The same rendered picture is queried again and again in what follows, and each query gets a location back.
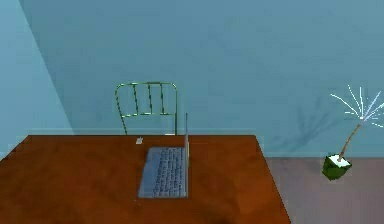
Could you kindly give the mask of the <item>green metal chair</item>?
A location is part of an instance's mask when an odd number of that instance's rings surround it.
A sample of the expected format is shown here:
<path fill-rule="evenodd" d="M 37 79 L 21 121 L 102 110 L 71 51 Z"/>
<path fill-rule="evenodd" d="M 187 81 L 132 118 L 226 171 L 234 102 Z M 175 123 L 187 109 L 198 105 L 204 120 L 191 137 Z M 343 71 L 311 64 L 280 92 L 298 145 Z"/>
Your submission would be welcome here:
<path fill-rule="evenodd" d="M 171 116 L 173 134 L 178 131 L 178 87 L 173 82 L 145 81 L 118 84 L 114 89 L 123 133 L 128 134 L 126 120 L 141 116 Z"/>

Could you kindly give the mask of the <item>gray laptop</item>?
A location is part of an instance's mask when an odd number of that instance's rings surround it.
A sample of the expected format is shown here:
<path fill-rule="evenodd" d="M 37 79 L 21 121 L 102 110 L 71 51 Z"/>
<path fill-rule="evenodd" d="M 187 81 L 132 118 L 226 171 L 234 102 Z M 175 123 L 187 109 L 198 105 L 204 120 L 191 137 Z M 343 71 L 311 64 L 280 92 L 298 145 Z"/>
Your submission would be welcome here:
<path fill-rule="evenodd" d="M 184 146 L 160 146 L 148 150 L 137 197 L 187 198 L 189 157 L 188 114 L 185 114 Z"/>

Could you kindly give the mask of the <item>white plant in green pot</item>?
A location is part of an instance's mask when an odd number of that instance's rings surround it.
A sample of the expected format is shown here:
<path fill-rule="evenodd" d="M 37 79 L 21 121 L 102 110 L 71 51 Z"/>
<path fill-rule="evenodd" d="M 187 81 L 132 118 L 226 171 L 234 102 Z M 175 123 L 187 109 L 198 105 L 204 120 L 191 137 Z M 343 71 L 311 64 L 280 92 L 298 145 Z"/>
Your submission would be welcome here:
<path fill-rule="evenodd" d="M 384 101 L 377 103 L 381 96 L 381 91 L 378 91 L 373 99 L 370 100 L 368 97 L 364 96 L 362 87 L 359 87 L 358 95 L 355 95 L 350 85 L 347 85 L 347 87 L 356 107 L 334 93 L 331 93 L 330 96 L 345 105 L 347 107 L 345 114 L 355 116 L 358 122 L 346 139 L 341 151 L 339 153 L 329 154 L 324 159 L 322 174 L 329 181 L 340 179 L 352 168 L 353 164 L 345 158 L 345 153 L 353 137 L 365 124 L 384 129 L 384 124 L 378 123 L 378 120 L 384 119 Z"/>

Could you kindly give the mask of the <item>brown wooden table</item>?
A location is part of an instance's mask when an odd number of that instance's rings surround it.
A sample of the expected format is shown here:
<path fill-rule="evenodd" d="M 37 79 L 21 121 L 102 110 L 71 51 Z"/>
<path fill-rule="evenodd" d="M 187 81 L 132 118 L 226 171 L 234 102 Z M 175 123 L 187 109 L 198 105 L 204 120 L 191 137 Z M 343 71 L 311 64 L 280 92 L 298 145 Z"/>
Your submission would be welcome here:
<path fill-rule="evenodd" d="M 190 145 L 189 196 L 137 196 L 153 146 Z M 291 224 L 253 135 L 29 136 L 0 160 L 0 224 Z"/>

